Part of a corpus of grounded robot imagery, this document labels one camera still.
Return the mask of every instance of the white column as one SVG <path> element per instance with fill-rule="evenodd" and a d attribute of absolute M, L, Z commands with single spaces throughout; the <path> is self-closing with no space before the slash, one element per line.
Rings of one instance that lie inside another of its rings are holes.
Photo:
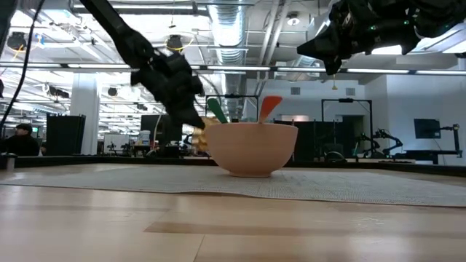
<path fill-rule="evenodd" d="M 86 116 L 81 154 L 97 154 L 100 85 L 97 74 L 74 74 L 70 115 Z"/>

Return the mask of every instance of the person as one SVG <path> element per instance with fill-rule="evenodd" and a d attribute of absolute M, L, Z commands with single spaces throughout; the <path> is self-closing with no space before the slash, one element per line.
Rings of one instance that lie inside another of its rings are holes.
<path fill-rule="evenodd" d="M 38 156 L 39 144 L 31 136 L 32 126 L 30 124 L 19 124 L 16 133 L 4 141 L 4 148 L 8 153 L 18 156 Z"/>

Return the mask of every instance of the green utensil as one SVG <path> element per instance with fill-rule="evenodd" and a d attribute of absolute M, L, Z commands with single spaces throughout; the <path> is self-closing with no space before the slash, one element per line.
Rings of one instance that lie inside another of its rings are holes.
<path fill-rule="evenodd" d="M 209 100 L 207 100 L 207 105 L 208 105 L 209 109 L 213 112 L 213 114 L 216 115 L 216 117 L 220 121 L 220 123 L 222 123 L 222 124 L 228 123 L 228 121 L 226 120 L 225 114 L 221 110 L 221 106 L 218 103 L 217 99 L 209 98 Z"/>

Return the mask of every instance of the white wall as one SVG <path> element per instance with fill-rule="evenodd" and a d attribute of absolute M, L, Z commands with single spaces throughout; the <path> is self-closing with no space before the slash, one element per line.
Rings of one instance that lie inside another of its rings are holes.
<path fill-rule="evenodd" d="M 310 120 L 321 120 L 320 100 L 323 98 L 338 99 L 346 97 L 347 87 L 356 89 L 354 99 L 364 99 L 364 86 L 360 86 L 357 81 L 336 81 L 338 90 L 332 90 L 333 81 L 321 83 L 320 81 L 288 82 L 286 80 L 270 80 L 266 83 L 261 98 L 267 95 L 280 95 L 283 102 L 276 107 L 270 118 L 281 119 L 281 115 L 305 115 Z M 291 87 L 300 87 L 300 95 L 291 95 Z M 248 94 L 253 94 L 256 88 L 256 80 L 248 80 Z M 359 103 L 325 103 L 325 120 L 333 121 L 341 118 L 341 115 L 366 115 L 368 112 Z"/>
<path fill-rule="evenodd" d="M 460 148 L 466 148 L 466 77 L 381 76 L 366 85 L 366 97 L 374 101 L 374 130 L 388 129 L 400 138 L 404 150 L 439 149 L 434 140 L 415 138 L 414 119 L 423 118 L 438 119 L 442 127 L 459 124 Z M 442 131 L 437 142 L 443 150 L 454 150 L 453 132 Z M 466 164 L 465 158 L 456 156 L 445 160 L 449 165 Z"/>

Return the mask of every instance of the pink bowl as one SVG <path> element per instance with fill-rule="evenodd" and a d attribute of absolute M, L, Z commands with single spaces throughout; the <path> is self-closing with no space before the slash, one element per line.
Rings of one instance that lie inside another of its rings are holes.
<path fill-rule="evenodd" d="M 205 130 L 210 155 L 239 177 L 265 178 L 293 154 L 298 128 L 284 124 L 215 124 Z"/>

